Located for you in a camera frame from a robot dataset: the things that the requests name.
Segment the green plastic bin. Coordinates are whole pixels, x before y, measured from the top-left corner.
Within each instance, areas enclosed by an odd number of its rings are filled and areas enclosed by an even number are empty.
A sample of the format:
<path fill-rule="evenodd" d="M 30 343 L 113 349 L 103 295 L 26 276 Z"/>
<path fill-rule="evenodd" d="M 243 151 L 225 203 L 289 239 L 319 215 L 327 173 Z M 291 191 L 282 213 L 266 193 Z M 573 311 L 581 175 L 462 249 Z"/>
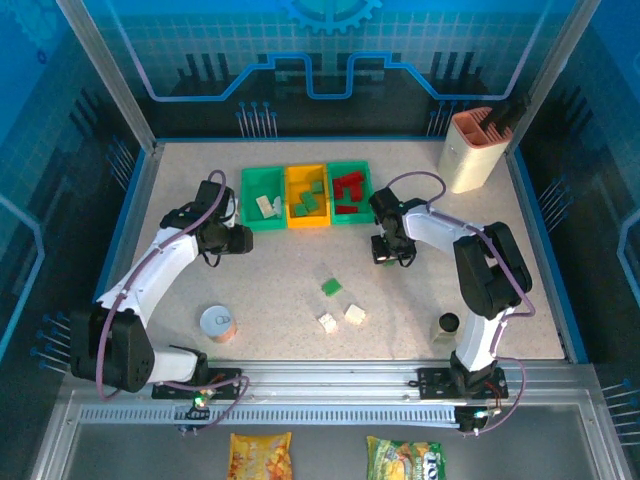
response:
<path fill-rule="evenodd" d="M 335 225 L 351 225 L 351 224 L 363 224 L 371 223 L 373 221 L 373 213 L 369 205 L 369 198 L 373 193 L 370 169 L 367 161 L 364 160 L 352 160 L 352 161 L 334 161 L 327 164 L 329 189 L 331 197 L 331 221 Z M 364 197 L 363 201 L 359 203 L 353 203 L 350 200 L 350 195 L 347 201 L 335 201 L 333 194 L 332 180 L 334 178 L 340 178 L 343 175 L 351 172 L 360 171 L 365 180 L 361 183 L 363 185 Z M 359 212 L 351 215 L 336 215 L 336 205 L 356 205 Z"/>
<path fill-rule="evenodd" d="M 256 198 L 266 195 L 271 202 L 282 199 L 282 211 L 275 211 L 271 218 L 264 219 L 256 204 Z M 284 230 L 287 220 L 284 213 L 285 185 L 282 166 L 254 167 L 242 170 L 241 174 L 241 219 L 254 233 Z"/>

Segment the aluminium frame post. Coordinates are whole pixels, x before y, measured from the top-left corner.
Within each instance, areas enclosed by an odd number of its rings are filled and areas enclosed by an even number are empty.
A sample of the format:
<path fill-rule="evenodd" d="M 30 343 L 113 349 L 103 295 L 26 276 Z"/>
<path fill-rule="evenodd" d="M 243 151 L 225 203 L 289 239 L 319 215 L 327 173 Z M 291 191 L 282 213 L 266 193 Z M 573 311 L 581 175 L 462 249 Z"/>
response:
<path fill-rule="evenodd" d="M 142 150 L 153 155 L 157 140 L 119 66 L 82 0 L 55 0 Z"/>
<path fill-rule="evenodd" d="M 570 14 L 529 89 L 530 102 L 515 127 L 513 138 L 506 150 L 508 155 L 515 155 L 516 148 L 524 138 L 559 75 L 566 67 L 600 3 L 601 0 L 575 0 Z"/>

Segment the yellow plastic bin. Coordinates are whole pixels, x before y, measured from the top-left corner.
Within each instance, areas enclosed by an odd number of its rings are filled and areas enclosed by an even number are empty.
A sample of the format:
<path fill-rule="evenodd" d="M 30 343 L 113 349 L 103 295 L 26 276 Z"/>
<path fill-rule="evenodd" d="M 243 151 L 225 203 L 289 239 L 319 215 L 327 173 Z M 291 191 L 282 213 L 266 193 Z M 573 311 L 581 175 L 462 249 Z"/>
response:
<path fill-rule="evenodd" d="M 321 180 L 324 183 L 324 193 L 314 195 L 319 209 L 309 212 L 307 216 L 296 217 L 294 205 L 302 203 L 300 194 L 311 192 L 313 181 Z M 290 229 L 321 228 L 331 225 L 331 197 L 327 167 L 323 163 L 307 165 L 289 165 L 284 169 L 285 185 L 285 214 L 287 226 Z"/>

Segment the beige utensil holder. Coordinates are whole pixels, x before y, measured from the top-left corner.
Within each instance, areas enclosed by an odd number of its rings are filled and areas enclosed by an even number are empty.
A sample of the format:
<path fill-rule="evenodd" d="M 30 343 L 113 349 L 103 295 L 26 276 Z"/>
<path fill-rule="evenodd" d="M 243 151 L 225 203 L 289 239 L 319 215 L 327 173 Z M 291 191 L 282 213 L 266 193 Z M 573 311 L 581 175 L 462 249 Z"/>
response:
<path fill-rule="evenodd" d="M 478 107 L 452 116 L 437 169 L 447 189 L 461 194 L 482 187 L 504 154 L 513 133 L 499 133 L 494 123 L 481 122 L 492 112 Z"/>

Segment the green yellow snack bag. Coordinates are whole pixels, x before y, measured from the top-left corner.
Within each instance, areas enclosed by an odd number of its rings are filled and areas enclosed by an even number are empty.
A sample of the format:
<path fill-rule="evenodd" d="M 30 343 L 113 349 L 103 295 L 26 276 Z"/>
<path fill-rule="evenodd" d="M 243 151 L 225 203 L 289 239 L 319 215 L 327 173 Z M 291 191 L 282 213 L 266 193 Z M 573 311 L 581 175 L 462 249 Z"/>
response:
<path fill-rule="evenodd" d="M 440 443 L 367 437 L 367 480 L 446 480 Z"/>

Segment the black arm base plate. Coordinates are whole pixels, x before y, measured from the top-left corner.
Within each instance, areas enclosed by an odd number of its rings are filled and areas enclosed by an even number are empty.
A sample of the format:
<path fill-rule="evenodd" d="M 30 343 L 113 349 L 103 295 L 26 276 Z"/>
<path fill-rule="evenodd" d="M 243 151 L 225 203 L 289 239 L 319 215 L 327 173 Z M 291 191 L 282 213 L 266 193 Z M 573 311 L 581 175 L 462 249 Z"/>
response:
<path fill-rule="evenodd" d="M 472 387 L 471 391 L 466 393 L 459 390 L 449 368 L 419 368 L 415 382 L 421 400 L 509 398 L 509 388 L 502 368 L 496 368 L 479 386 Z"/>
<path fill-rule="evenodd" d="M 240 368 L 209 368 L 204 379 L 197 380 L 194 385 L 218 384 L 225 380 L 239 377 L 242 374 Z M 205 389 L 199 391 L 186 391 L 166 385 L 154 385 L 151 397 L 155 400 L 192 400 L 197 396 L 214 400 L 235 400 L 240 393 L 238 380 L 233 383 L 216 387 L 215 389 Z"/>

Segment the tin can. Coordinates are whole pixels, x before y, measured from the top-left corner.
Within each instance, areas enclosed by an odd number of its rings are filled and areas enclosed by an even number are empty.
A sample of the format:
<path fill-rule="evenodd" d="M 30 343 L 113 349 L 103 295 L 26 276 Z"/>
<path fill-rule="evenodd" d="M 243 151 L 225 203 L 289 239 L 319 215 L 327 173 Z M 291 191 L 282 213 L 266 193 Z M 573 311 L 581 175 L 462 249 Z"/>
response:
<path fill-rule="evenodd" d="M 231 312 L 222 305 L 207 308 L 200 317 L 199 325 L 203 333 L 217 343 L 228 342 L 237 333 Z"/>

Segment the jar with black lid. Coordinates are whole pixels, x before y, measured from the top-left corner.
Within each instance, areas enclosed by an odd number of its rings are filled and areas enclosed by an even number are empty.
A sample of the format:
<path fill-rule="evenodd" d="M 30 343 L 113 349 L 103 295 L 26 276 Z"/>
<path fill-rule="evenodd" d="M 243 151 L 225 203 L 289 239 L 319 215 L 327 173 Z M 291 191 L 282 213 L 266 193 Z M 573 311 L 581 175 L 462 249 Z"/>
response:
<path fill-rule="evenodd" d="M 459 317 L 451 312 L 441 315 L 431 327 L 431 341 L 445 343 L 455 340 L 460 327 Z"/>

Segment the aluminium rail beam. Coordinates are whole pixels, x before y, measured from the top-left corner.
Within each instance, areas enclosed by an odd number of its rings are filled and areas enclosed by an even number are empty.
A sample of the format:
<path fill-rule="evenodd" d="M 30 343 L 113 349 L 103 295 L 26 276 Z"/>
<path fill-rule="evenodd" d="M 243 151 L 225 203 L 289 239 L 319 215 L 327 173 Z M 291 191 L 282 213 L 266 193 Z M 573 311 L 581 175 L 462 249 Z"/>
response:
<path fill-rule="evenodd" d="M 249 377 L 248 394 L 257 401 L 297 401 L 311 398 L 326 401 L 389 400 L 407 395 L 416 399 L 408 382 L 420 368 L 447 370 L 447 360 L 370 361 L 212 361 L 216 369 L 239 369 Z M 524 397 L 536 391 L 543 395 L 564 390 L 593 390 L 600 387 L 594 367 L 554 360 L 506 360 L 503 369 L 510 392 L 526 381 Z"/>

